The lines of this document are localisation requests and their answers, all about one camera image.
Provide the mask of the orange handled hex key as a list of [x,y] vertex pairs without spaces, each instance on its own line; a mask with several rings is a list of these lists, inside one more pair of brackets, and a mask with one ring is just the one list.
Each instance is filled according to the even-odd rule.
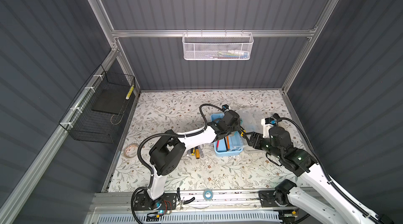
[[225,141],[226,151],[229,151],[230,145],[229,145],[229,138],[228,138],[228,136],[225,137],[224,141]]

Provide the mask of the blue plastic tool box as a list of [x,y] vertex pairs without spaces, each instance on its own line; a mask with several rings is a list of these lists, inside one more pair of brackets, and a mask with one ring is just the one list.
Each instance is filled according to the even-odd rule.
[[[262,126],[260,124],[261,117],[258,115],[253,115],[249,109],[240,109],[237,111],[241,118],[241,126],[247,132],[258,132],[261,133]],[[216,142],[214,142],[214,152],[217,157],[230,157],[238,156],[242,152],[251,153],[262,153],[263,150],[257,150],[248,145],[247,141],[241,137],[239,132],[233,132],[228,136],[229,138],[229,151],[226,151],[224,139],[219,141],[218,151],[216,150]]]

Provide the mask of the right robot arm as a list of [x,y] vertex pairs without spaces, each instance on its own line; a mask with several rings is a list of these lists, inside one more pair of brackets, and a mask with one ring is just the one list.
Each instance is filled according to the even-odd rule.
[[263,150],[267,157],[273,156],[279,161],[278,166],[291,171],[296,177],[312,186],[332,207],[326,206],[304,195],[296,183],[285,179],[275,187],[273,198],[279,206],[294,205],[302,208],[312,217],[327,223],[347,224],[392,224],[387,215],[378,215],[364,206],[348,191],[333,180],[319,162],[306,150],[296,148],[288,131],[283,127],[273,126],[266,134],[241,131],[241,136],[250,147]]

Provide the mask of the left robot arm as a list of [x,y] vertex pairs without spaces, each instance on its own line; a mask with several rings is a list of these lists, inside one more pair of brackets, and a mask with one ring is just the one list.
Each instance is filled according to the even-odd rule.
[[208,122],[207,126],[187,133],[174,133],[169,130],[151,148],[151,181],[147,194],[151,200],[160,199],[168,174],[178,166],[183,155],[190,149],[224,139],[233,132],[239,132],[240,117],[228,110],[218,121]]

